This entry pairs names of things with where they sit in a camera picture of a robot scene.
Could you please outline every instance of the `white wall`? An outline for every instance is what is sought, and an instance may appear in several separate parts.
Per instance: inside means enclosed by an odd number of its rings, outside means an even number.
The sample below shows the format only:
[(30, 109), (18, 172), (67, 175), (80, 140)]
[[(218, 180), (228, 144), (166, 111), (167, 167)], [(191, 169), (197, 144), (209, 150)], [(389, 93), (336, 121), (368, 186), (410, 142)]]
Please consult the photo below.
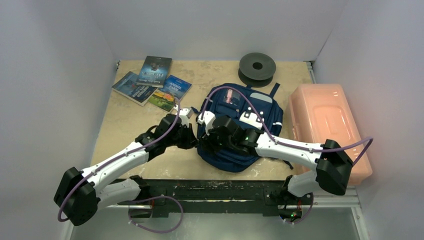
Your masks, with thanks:
[(373, 175), (358, 187), (371, 239), (422, 239), (424, 1), (350, 0), (314, 66), (340, 83)]
[(81, 0), (0, 1), (1, 239), (59, 239), (65, 170), (90, 162), (114, 75)]
[(89, 0), (120, 59), (315, 60), (348, 0)]

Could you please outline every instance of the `pink plastic container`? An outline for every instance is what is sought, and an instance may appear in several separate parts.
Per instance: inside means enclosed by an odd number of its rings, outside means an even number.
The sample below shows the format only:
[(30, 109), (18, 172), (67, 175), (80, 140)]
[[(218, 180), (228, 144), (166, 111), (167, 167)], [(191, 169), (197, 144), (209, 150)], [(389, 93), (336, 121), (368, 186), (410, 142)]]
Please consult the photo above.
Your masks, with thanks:
[[(339, 84), (302, 84), (288, 98), (289, 121), (293, 140), (305, 143), (324, 143), (335, 140), (344, 147), (361, 139), (357, 126)], [(364, 146), (346, 150), (354, 161)], [(299, 174), (309, 171), (298, 167)], [(373, 173), (367, 154), (352, 168), (349, 185), (359, 185)]]

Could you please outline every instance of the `book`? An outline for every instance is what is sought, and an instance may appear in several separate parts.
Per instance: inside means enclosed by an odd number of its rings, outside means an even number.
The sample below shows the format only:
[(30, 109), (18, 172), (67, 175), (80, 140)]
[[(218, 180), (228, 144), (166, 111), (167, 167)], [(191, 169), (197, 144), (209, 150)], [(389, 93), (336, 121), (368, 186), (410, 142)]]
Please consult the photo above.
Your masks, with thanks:
[(137, 85), (136, 81), (138, 78), (139, 76), (136, 73), (129, 71), (121, 80), (112, 86), (112, 89), (137, 104), (144, 106), (157, 88)]
[(163, 88), (172, 58), (147, 56), (138, 75), (137, 85)]
[(148, 99), (148, 102), (170, 112), (175, 105), (174, 99), (178, 98), (181, 100), (191, 86), (191, 83), (170, 75), (165, 80), (164, 86), (162, 88), (158, 88)]

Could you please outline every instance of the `purple cable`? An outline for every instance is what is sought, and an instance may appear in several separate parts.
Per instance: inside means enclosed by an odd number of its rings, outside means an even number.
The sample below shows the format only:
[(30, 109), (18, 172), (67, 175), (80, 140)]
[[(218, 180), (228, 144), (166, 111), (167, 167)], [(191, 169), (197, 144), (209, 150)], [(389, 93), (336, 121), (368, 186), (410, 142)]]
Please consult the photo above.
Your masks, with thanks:
[[(178, 98), (176, 98), (175, 97), (175, 99), (176, 99), (176, 103), (177, 103), (177, 106), (178, 106), (178, 110), (176, 111), (176, 116), (175, 116), (175, 119), (173, 120), (173, 122), (172, 122), (172, 124), (171, 124), (171, 126), (168, 128), (168, 130), (163, 134), (163, 135), (161, 135), (160, 137), (158, 137), (156, 140), (154, 140), (154, 141), (151, 141), (151, 142), (149, 142), (149, 143), (147, 143), (146, 145), (143, 145), (143, 146), (141, 146), (141, 147), (137, 147), (137, 148), (134, 148), (133, 150), (130, 150), (130, 151), (128, 151), (127, 153), (128, 154), (132, 154), (132, 153), (134, 153), (134, 152), (137, 152), (137, 151), (139, 151), (139, 150), (141, 150), (141, 149), (144, 149), (144, 148), (147, 148), (147, 147), (149, 147), (149, 146), (151, 146), (151, 145), (153, 145), (153, 144), (155, 144), (155, 143), (157, 143), (157, 142), (159, 142), (160, 140), (162, 140), (167, 134), (169, 134), (170, 132), (171, 132), (171, 130), (174, 128), (174, 126), (175, 126), (175, 124), (177, 124), (177, 121), (178, 121), (178, 118), (180, 117), (180, 109), (181, 109), (181, 106), (180, 106), (180, 100), (178, 99)], [(107, 165), (109, 165), (109, 164), (111, 164), (111, 163), (113, 163), (113, 162), (115, 162), (116, 160), (118, 160), (118, 159), (120, 159), (120, 158), (122, 158), (122, 157), (124, 157), (125, 156), (125, 153), (122, 153), (122, 154), (120, 154), (120, 155), (118, 155), (118, 156), (116, 156), (116, 157), (114, 157), (114, 158), (112, 158), (112, 159), (110, 159), (109, 161), (107, 161), (107, 162), (105, 162), (104, 164), (102, 164), (101, 166), (99, 166), (98, 168), (96, 168), (94, 171), (97, 173), (98, 171), (100, 171), (100, 170), (102, 170), (103, 168), (105, 168)], [(66, 195), (66, 197), (65, 197), (65, 199), (63, 200), (63, 202), (62, 202), (62, 204), (60, 205), (60, 209), (59, 209), (59, 213), (57, 214), (57, 220), (59, 221), (59, 222), (66, 222), (66, 221), (68, 221), (69, 220), (69, 217), (67, 217), (67, 218), (62, 218), (62, 213), (64, 212), (64, 209), (65, 209), (65, 205), (66, 205), (66, 203), (69, 201), (69, 199), (71, 198), (71, 196), (72, 196), (72, 194), (74, 194), (74, 192), (81, 186), (81, 184), (83, 184), (87, 179), (89, 179), (91, 176), (93, 176), (93, 172), (90, 172), (87, 176), (85, 176), (83, 179), (81, 179), (81, 181), (79, 181), (71, 190), (70, 190), (70, 192)]]
[(170, 200), (176, 202), (176, 204), (178, 205), (179, 209), (181, 210), (181, 217), (179, 218), (178, 223), (173, 228), (168, 229), (168, 230), (154, 230), (154, 229), (142, 226), (142, 225), (133, 221), (133, 219), (131, 218), (130, 211), (128, 211), (129, 221), (134, 226), (139, 227), (139, 228), (144, 229), (144, 230), (147, 230), (149, 232), (155, 233), (155, 234), (167, 234), (167, 233), (174, 231), (175, 229), (177, 229), (180, 226), (181, 222), (183, 221), (183, 215), (184, 215), (183, 206), (181, 206), (181, 203), (177, 199), (170, 197), (170, 196), (155, 196), (155, 197), (147, 198), (147, 199), (144, 199), (144, 200), (129, 201), (129, 203), (138, 204), (138, 203), (144, 203), (144, 202), (147, 202), (147, 201), (150, 201), (150, 200), (155, 200), (155, 199), (170, 199)]
[(311, 192), (311, 193), (309, 193), (310, 194), (310, 206), (309, 206), (309, 209), (306, 211), (306, 213), (300, 218), (300, 220), (299, 221), (295, 221), (295, 222), (292, 222), (293, 224), (298, 224), (298, 223), (300, 223), (300, 222), (302, 222), (308, 215), (309, 215), (309, 213), (311, 213), (311, 210), (312, 210), (312, 206), (314, 205), (314, 194)]
[[(206, 111), (206, 107), (208, 106), (208, 102), (211, 99), (212, 95), (214, 95), (217, 91), (221, 90), (221, 89), (231, 89), (233, 91), (236, 91), (237, 93), (239, 93), (244, 100), (246, 100), (246, 102), (249, 104), (249, 106), (252, 108), (253, 112), (259, 116), (258, 111), (256, 111), (255, 107), (253, 106), (253, 104), (249, 101), (249, 99), (243, 94), (241, 93), (239, 90), (237, 90), (234, 87), (231, 86), (220, 86), (217, 87), (215, 90), (213, 90), (206, 98), (205, 100), (205, 104), (203, 106), (203, 109), (201, 110), (200, 113), (200, 118), (203, 118), (203, 115), (205, 114)], [(289, 147), (289, 148), (294, 148), (294, 149), (299, 149), (299, 150), (304, 150), (304, 151), (308, 151), (308, 152), (312, 152), (312, 153), (334, 153), (334, 152), (339, 152), (339, 151), (345, 151), (351, 148), (354, 148), (356, 146), (359, 146), (361, 144), (364, 144), (365, 142), (368, 141), (368, 143), (366, 144), (366, 146), (363, 148), (363, 150), (360, 152), (360, 154), (356, 157), (355, 161), (353, 162), (353, 166), (356, 165), (356, 163), (359, 161), (359, 159), (362, 157), (362, 155), (364, 155), (365, 151), (368, 149), (368, 147), (370, 147), (371, 143), (373, 142), (374, 138), (371, 136), (368, 136), (356, 143), (353, 143), (351, 145), (348, 146), (344, 146), (344, 147), (339, 147), (339, 148), (333, 148), (333, 149), (313, 149), (313, 148), (307, 148), (307, 147), (303, 147), (303, 146), (296, 146), (293, 144), (289, 144), (289, 143), (285, 143), (285, 142), (280, 142), (277, 141), (273, 135), (271, 134), (270, 130), (268, 129), (268, 127), (265, 125), (264, 120), (259, 117), (260, 122), (262, 123), (263, 129), (265, 130), (266, 134), (269, 136), (269, 138), (274, 142), (277, 143), (279, 145), (285, 146), (285, 147)]]

